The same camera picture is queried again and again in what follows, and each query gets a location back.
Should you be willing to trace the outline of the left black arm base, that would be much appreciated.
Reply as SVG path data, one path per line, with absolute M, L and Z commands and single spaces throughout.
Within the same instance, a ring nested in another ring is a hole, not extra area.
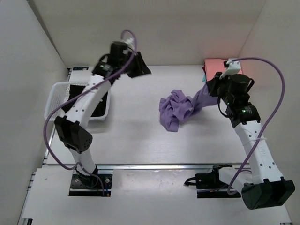
M 84 179 L 76 172 L 73 172 L 68 195 L 110 197 L 112 192 L 113 171 L 98 170 L 97 176 L 101 179 L 103 186 L 98 178 L 92 177 Z

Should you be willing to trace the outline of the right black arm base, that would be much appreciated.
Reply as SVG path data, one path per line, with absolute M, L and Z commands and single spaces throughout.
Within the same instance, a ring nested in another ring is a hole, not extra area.
M 188 178 L 184 186 L 196 186 L 198 199 L 209 198 L 241 198 L 241 195 L 234 191 L 233 195 L 227 193 L 228 185 L 219 179 L 219 170 L 232 168 L 230 164 L 218 164 L 212 167 L 210 172 L 196 173 L 194 177 Z

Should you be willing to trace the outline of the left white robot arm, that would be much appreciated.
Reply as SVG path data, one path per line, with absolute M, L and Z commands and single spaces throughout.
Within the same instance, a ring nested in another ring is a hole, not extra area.
M 75 170 L 86 186 L 92 187 L 98 182 L 98 170 L 89 150 L 92 134 L 86 130 L 93 112 L 121 74 L 134 78 L 150 73 L 132 38 L 114 41 L 107 61 L 100 59 L 92 70 L 84 88 L 87 94 L 79 97 L 65 116 L 56 117 L 54 124 L 59 139 L 71 152 L 77 164 Z

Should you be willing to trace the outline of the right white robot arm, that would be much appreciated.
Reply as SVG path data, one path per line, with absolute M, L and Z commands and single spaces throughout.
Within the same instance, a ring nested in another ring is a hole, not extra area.
M 257 108 L 248 94 L 254 80 L 246 75 L 222 75 L 217 72 L 207 82 L 209 95 L 223 101 L 228 118 L 246 153 L 246 159 L 235 171 L 230 166 L 219 168 L 210 183 L 220 188 L 228 185 L 229 195 L 239 193 L 250 210 L 282 206 L 295 191 L 293 181 L 286 180 L 275 164 Z

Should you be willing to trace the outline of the purple t shirt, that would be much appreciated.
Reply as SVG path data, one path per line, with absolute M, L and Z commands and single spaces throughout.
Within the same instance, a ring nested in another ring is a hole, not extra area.
M 168 132 L 178 132 L 181 123 L 198 114 L 203 108 L 216 105 L 217 97 L 209 95 L 207 85 L 196 94 L 186 96 L 182 90 L 172 90 L 171 94 L 159 101 L 159 120 Z

